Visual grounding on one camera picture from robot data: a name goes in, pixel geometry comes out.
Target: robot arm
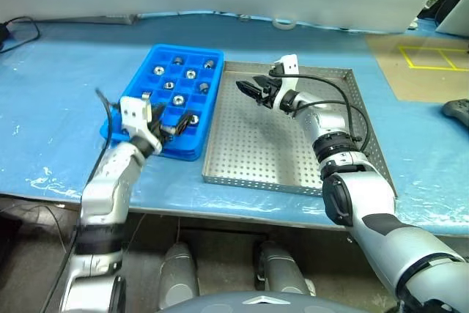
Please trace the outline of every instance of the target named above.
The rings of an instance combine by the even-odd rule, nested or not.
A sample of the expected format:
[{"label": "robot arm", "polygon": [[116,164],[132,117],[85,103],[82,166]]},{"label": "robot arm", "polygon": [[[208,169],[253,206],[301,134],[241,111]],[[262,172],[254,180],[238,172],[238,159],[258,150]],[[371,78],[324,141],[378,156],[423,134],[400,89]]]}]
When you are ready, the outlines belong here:
[{"label": "robot arm", "polygon": [[[270,74],[298,74],[296,56],[282,57]],[[417,312],[469,312],[469,264],[429,232],[399,221],[391,186],[360,152],[343,117],[327,105],[298,110],[320,99],[295,91],[296,82],[285,89],[278,78],[254,80],[262,90],[247,81],[238,81],[238,88],[259,105],[297,113],[320,162],[327,216],[355,238],[385,287]]]},{"label": "robot arm", "polygon": [[125,280],[117,271],[122,266],[124,224],[133,184],[145,160],[159,154],[173,135],[181,134],[191,118],[187,113],[176,127],[163,126],[164,106],[151,107],[145,98],[121,98],[122,128],[130,141],[121,142],[104,157],[84,189],[60,312],[125,310]]}]

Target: black cable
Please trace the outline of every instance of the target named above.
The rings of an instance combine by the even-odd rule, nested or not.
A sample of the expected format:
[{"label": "black cable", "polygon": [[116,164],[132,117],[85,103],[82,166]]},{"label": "black cable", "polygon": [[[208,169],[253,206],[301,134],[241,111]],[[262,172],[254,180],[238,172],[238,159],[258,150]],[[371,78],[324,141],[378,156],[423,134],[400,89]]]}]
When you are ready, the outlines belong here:
[{"label": "black cable", "polygon": [[[302,106],[297,107],[293,111],[296,113],[300,110],[308,108],[309,106],[318,106],[320,104],[343,104],[343,105],[346,105],[346,103],[342,102],[341,100],[321,100],[320,102],[313,102],[313,103],[304,104]],[[371,123],[370,123],[368,117],[362,112],[362,110],[360,110],[360,108],[358,108],[357,106],[355,106],[351,103],[349,103],[349,104],[352,108],[354,108],[356,111],[358,111],[358,113],[363,117],[363,120],[365,120],[366,135],[365,135],[365,139],[363,140],[363,144],[360,147],[360,151],[363,152],[365,150],[366,146],[368,145],[369,139],[372,136],[372,132],[370,130]]]},{"label": "black cable", "polygon": [[340,95],[342,96],[342,98],[344,99],[344,104],[345,104],[345,107],[347,108],[347,119],[348,119],[348,122],[349,122],[349,132],[350,132],[350,137],[352,137],[352,140],[353,141],[360,141],[360,139],[355,135],[355,132],[353,130],[353,121],[352,121],[352,109],[350,108],[350,101],[349,101],[349,98],[347,97],[347,95],[345,94],[345,92],[342,90],[342,88],[340,88],[339,86],[337,86],[335,83],[333,83],[332,81],[329,81],[328,79],[326,78],[322,78],[322,77],[319,77],[319,76],[315,76],[315,75],[304,75],[304,74],[292,74],[292,75],[287,75],[285,73],[275,73],[273,70],[271,70],[269,72],[269,75],[272,76],[272,77],[285,77],[285,78],[288,78],[288,77],[291,77],[291,78],[307,78],[308,80],[315,80],[315,81],[319,81],[319,82],[323,82],[325,84],[328,84],[329,86],[332,86],[334,87],[335,89],[337,89],[337,91],[340,93]]},{"label": "black cable", "polygon": [[[96,170],[97,170],[98,166],[100,165],[101,160],[103,159],[104,153],[106,153],[106,150],[111,145],[111,138],[112,138],[112,115],[111,115],[111,109],[109,108],[109,106],[111,104],[109,103],[109,101],[106,99],[104,94],[99,89],[96,89],[95,92],[96,92],[97,96],[100,98],[101,102],[103,103],[104,109],[106,110],[106,115],[108,117],[108,136],[106,138],[106,143],[104,144],[104,147],[102,148],[101,153],[97,157],[95,165],[93,166],[93,169],[92,169],[91,173],[88,176],[88,180],[87,180],[86,184],[88,184],[89,181],[91,181],[92,178],[94,177],[94,175],[96,174]],[[45,313],[45,311],[47,310],[47,308],[49,306],[49,303],[51,302],[53,293],[56,291],[57,285],[59,284],[59,280],[62,277],[62,274],[64,273],[65,267],[67,266],[68,260],[70,258],[70,255],[72,254],[72,250],[73,250],[73,246],[75,245],[75,242],[76,242],[79,226],[80,226],[80,218],[78,217],[77,226],[75,227],[75,231],[73,232],[72,238],[70,239],[70,243],[68,245],[67,253],[65,253],[64,258],[62,259],[62,262],[60,263],[59,270],[57,271],[56,277],[53,280],[53,284],[52,284],[51,288],[49,289],[49,292],[48,292],[47,297],[44,301],[43,307],[40,310],[40,313]]]},{"label": "black cable", "polygon": [[0,51],[0,54],[6,53],[8,51],[12,51],[13,49],[16,49],[17,47],[21,47],[23,44],[27,44],[27,43],[32,42],[33,40],[37,40],[39,37],[41,37],[41,32],[39,30],[39,27],[37,27],[36,21],[33,20],[33,18],[30,18],[29,16],[18,16],[17,18],[12,18],[11,20],[3,22],[3,25],[7,26],[7,25],[9,25],[10,23],[12,23],[13,21],[16,21],[16,20],[29,20],[29,22],[36,29],[36,35],[32,38],[29,38],[28,40],[24,40],[23,42],[19,42],[16,45],[12,45],[11,47]]}]

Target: metal tray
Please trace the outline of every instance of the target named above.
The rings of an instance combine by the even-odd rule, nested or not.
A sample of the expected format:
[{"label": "metal tray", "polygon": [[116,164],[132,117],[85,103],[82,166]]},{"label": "metal tray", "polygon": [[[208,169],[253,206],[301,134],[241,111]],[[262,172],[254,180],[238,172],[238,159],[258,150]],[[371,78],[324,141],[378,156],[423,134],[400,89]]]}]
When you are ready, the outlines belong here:
[{"label": "metal tray", "polygon": [[[204,181],[321,196],[319,164],[299,124],[285,114],[258,106],[236,87],[236,81],[254,82],[252,76],[267,74],[269,69],[269,64],[225,62],[202,171]],[[350,102],[368,115],[351,69],[300,67],[300,73],[335,82]],[[300,79],[297,89],[325,100],[342,100],[333,87],[317,81]],[[335,105],[333,110],[346,116],[344,106]],[[353,124],[355,133],[364,137],[366,125],[356,112]],[[373,127],[370,129],[365,154],[393,186]]]}]

